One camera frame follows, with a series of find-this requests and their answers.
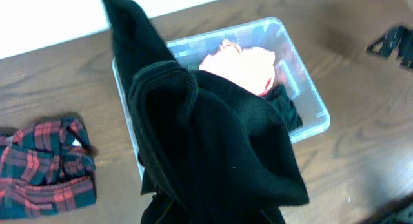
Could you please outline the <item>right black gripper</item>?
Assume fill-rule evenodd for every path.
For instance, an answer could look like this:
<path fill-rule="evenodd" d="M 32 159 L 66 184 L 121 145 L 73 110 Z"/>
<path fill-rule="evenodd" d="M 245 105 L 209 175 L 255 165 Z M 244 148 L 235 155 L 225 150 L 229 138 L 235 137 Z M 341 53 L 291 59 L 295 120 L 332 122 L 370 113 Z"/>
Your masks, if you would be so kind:
<path fill-rule="evenodd" d="M 412 71 L 412 29 L 393 26 L 386 33 L 367 46 L 366 52 L 382 59 L 388 59 L 393 51 L 400 67 Z"/>

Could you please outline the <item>navy garment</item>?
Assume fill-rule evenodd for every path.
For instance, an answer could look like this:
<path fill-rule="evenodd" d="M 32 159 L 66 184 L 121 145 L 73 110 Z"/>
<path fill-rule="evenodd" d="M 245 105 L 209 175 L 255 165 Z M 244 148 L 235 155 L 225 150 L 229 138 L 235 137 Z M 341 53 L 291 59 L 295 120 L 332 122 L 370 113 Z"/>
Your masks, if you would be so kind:
<path fill-rule="evenodd" d="M 303 126 L 302 118 L 300 117 L 295 104 L 289 98 L 284 85 L 280 84 L 274 86 L 263 95 L 262 98 L 268 101 L 282 117 L 289 132 Z"/>

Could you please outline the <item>pink garment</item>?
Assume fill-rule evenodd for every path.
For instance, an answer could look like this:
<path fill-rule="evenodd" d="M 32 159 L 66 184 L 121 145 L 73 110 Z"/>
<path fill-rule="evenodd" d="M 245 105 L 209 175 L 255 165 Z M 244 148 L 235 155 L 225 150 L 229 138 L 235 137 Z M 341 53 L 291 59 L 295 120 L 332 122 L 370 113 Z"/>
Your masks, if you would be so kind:
<path fill-rule="evenodd" d="M 273 51 L 261 47 L 242 48 L 225 39 L 219 50 L 207 55 L 199 69 L 223 77 L 249 92 L 262 96 L 274 84 L 276 77 Z"/>

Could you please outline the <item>black garment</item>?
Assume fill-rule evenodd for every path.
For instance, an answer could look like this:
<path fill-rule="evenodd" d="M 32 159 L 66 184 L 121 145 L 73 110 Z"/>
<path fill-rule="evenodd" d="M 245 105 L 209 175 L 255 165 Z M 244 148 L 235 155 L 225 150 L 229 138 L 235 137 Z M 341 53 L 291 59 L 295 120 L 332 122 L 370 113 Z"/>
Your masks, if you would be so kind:
<path fill-rule="evenodd" d="M 309 196 L 288 128 L 268 101 L 183 68 L 143 9 L 103 0 L 151 193 L 143 223 L 282 223 Z"/>

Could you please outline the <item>red navy plaid shirt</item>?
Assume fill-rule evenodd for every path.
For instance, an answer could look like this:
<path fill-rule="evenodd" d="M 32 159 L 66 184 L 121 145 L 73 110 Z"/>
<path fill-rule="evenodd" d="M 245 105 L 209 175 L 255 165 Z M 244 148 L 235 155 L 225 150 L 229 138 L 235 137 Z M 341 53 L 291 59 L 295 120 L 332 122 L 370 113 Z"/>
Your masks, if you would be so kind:
<path fill-rule="evenodd" d="M 1 219 L 51 216 L 93 205 L 96 169 L 76 117 L 1 134 Z"/>

